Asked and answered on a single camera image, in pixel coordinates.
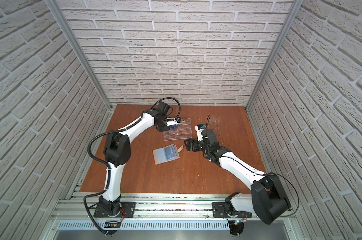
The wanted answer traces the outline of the clear plastic organizer box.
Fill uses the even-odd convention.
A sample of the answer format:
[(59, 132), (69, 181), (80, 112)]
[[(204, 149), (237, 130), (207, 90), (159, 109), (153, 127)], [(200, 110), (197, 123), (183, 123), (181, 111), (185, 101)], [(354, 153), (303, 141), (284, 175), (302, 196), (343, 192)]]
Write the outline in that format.
[(178, 128), (163, 132), (165, 141), (185, 140), (192, 137), (191, 119), (181, 119)]

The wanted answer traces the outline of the tan leather card holder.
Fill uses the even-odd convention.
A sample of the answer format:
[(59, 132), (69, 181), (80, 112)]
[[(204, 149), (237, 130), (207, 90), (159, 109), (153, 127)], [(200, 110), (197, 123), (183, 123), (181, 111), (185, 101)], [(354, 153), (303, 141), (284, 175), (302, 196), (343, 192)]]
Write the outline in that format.
[(153, 150), (155, 164), (163, 164), (180, 158), (180, 152), (184, 149), (183, 146), (177, 148), (176, 145), (169, 145), (164, 148)]

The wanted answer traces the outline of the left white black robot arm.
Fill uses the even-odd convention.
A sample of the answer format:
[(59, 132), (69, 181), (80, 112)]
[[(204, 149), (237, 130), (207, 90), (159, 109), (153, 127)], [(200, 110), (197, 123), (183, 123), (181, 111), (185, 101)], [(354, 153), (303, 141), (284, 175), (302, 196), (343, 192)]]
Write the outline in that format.
[(143, 113), (129, 125), (117, 131), (107, 132), (104, 155), (107, 162), (107, 176), (104, 192), (99, 197), (99, 204), (109, 215), (120, 211), (121, 180), (125, 164), (132, 155), (131, 143), (146, 129), (157, 126), (160, 132), (171, 129), (181, 122), (181, 118), (168, 118), (157, 111)]

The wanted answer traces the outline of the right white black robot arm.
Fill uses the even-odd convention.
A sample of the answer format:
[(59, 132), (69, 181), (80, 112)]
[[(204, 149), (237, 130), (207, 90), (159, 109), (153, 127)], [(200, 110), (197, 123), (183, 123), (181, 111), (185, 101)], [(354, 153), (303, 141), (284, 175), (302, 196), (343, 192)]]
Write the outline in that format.
[(236, 192), (225, 199), (223, 208), (228, 216), (256, 215), (269, 225), (291, 208), (278, 174), (264, 173), (242, 161), (220, 145), (212, 129), (197, 129), (197, 135), (196, 139), (184, 141), (187, 151), (202, 152), (205, 159), (233, 174), (251, 190), (250, 197)]

